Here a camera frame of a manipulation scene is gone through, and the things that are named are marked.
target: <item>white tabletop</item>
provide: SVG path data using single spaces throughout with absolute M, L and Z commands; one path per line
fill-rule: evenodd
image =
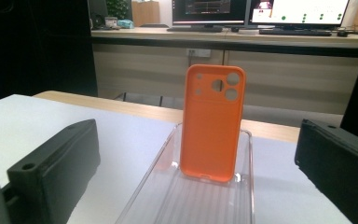
M 114 223 L 174 123 L 9 96 L 0 100 L 0 186 L 16 161 L 84 119 L 97 121 L 102 163 L 68 223 Z M 295 151 L 296 144 L 254 138 L 255 222 L 350 223 L 298 170 Z

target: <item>image on screen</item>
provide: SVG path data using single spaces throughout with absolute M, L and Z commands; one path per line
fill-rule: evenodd
M 341 24 L 348 0 L 254 0 L 252 23 Z
M 230 0 L 186 0 L 186 14 L 229 12 Z

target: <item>black monitor bezel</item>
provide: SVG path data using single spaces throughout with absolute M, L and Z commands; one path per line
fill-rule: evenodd
M 295 23 L 295 22 L 253 22 L 253 8 L 255 7 L 256 0 L 249 0 L 251 4 L 248 8 L 247 21 L 249 25 L 267 25 L 267 26 L 275 26 L 283 29 L 304 29 L 304 30 L 312 30 L 312 29 L 320 29 L 320 30 L 334 30 L 341 26 L 344 21 L 345 14 L 348 11 L 348 5 L 351 0 L 348 0 L 347 5 L 345 7 L 344 15 L 342 16 L 341 23 Z
M 227 14 L 185 14 L 185 2 L 172 0 L 172 25 L 225 26 L 245 23 L 246 0 L 231 0 L 230 13 Z

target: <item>clear plastic container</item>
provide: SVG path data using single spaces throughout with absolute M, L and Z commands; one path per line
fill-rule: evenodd
M 227 183 L 179 169 L 182 125 L 177 125 L 116 223 L 255 223 L 252 136 L 241 130 L 235 174 Z

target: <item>monitor screen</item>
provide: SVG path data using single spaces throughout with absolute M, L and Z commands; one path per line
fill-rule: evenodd
M 173 25 L 242 25 L 246 0 L 172 0 Z
M 349 0 L 251 0 L 249 24 L 339 27 Z

